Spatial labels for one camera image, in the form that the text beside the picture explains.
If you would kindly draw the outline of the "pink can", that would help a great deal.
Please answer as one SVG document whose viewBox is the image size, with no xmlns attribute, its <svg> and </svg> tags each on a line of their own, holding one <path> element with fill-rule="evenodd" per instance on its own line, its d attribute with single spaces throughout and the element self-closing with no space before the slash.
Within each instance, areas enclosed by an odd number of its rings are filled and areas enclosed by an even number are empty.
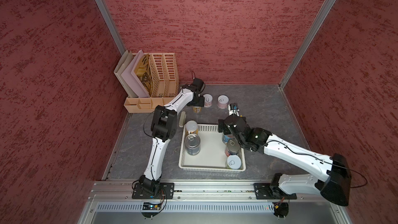
<svg viewBox="0 0 398 224">
<path fill-rule="evenodd" d="M 204 94 L 204 107 L 210 108 L 212 106 L 213 97 L 210 94 Z"/>
<path fill-rule="evenodd" d="M 220 95 L 218 97 L 217 106 L 220 109 L 225 109 L 228 107 L 229 98 L 226 95 Z"/>
</svg>

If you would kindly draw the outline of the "dark blue silver-top can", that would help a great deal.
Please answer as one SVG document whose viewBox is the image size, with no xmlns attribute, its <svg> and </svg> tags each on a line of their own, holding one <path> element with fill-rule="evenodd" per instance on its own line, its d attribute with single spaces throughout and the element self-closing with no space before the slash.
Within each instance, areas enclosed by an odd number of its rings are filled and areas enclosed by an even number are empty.
<svg viewBox="0 0 398 224">
<path fill-rule="evenodd" d="M 201 139 L 197 134 L 189 134 L 184 141 L 186 152 L 191 155 L 197 155 L 201 150 Z"/>
</svg>

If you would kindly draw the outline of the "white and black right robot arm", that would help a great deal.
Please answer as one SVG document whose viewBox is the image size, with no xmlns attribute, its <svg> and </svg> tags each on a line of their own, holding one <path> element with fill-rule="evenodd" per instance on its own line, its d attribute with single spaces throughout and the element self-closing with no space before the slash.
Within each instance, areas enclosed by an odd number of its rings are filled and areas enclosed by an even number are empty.
<svg viewBox="0 0 398 224">
<path fill-rule="evenodd" d="M 343 155 L 329 156 L 307 150 L 263 128 L 251 128 L 246 118 L 236 114 L 220 119 L 218 131 L 233 135 L 244 150 L 282 159 L 306 171 L 303 175 L 276 173 L 269 186 L 275 198 L 294 194 L 320 195 L 333 204 L 348 206 L 352 176 Z"/>
</svg>

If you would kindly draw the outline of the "small yellow white-lid can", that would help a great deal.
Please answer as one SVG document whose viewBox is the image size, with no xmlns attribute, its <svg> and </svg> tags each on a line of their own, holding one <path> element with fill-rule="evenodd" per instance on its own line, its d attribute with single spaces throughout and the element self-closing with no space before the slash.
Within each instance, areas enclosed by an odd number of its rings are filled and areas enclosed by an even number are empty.
<svg viewBox="0 0 398 224">
<path fill-rule="evenodd" d="M 193 106 L 192 108 L 195 113 L 200 113 L 202 111 L 202 107 L 200 106 Z"/>
</svg>

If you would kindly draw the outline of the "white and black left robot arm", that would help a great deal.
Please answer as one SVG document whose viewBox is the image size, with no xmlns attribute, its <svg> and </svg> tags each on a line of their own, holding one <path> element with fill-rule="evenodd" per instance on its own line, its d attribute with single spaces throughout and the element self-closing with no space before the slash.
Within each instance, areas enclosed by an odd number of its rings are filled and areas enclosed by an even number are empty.
<svg viewBox="0 0 398 224">
<path fill-rule="evenodd" d="M 195 78 L 192 83 L 183 85 L 169 103 L 154 109 L 150 127 L 151 153 L 146 170 L 137 182 L 144 194 L 156 197 L 160 193 L 163 160 L 167 146 L 177 131 L 178 114 L 186 106 L 203 107 L 204 89 L 205 83 Z"/>
</svg>

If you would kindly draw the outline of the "green label white-top can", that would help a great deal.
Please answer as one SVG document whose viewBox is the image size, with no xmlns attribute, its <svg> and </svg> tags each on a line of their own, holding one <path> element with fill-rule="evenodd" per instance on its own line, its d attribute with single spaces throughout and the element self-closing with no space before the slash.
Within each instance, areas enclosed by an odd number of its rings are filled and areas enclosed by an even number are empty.
<svg viewBox="0 0 398 224">
<path fill-rule="evenodd" d="M 229 155 L 226 160 L 227 169 L 239 170 L 242 166 L 241 158 L 238 155 Z"/>
</svg>

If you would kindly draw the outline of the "yellow can with white lid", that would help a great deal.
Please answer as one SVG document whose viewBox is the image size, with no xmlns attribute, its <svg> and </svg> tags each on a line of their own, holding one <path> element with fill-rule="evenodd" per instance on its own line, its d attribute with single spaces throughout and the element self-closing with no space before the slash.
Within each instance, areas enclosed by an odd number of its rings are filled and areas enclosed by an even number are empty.
<svg viewBox="0 0 398 224">
<path fill-rule="evenodd" d="M 194 120 L 190 120 L 185 125 L 186 135 L 196 134 L 198 135 L 199 127 L 198 123 Z"/>
</svg>

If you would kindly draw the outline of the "light blue corn can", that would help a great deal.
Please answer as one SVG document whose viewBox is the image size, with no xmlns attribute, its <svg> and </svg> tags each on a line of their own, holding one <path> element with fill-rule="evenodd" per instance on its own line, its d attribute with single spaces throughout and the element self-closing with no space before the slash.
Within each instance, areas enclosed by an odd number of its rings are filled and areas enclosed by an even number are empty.
<svg viewBox="0 0 398 224">
<path fill-rule="evenodd" d="M 227 145 L 227 143 L 229 142 L 229 140 L 231 140 L 231 139 L 233 139 L 233 138 L 234 138 L 234 136 L 233 136 L 232 134 L 228 134 L 228 135 L 224 134 L 224 135 L 222 136 L 222 142 L 223 142 L 225 145 Z"/>
</svg>

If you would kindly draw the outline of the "dark navy red can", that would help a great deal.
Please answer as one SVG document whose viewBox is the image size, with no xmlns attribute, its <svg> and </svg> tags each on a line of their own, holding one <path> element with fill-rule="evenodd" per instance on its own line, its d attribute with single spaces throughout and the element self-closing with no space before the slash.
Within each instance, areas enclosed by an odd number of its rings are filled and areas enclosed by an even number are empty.
<svg viewBox="0 0 398 224">
<path fill-rule="evenodd" d="M 227 157 L 240 153 L 240 144 L 236 139 L 230 139 L 226 144 L 225 154 Z"/>
</svg>

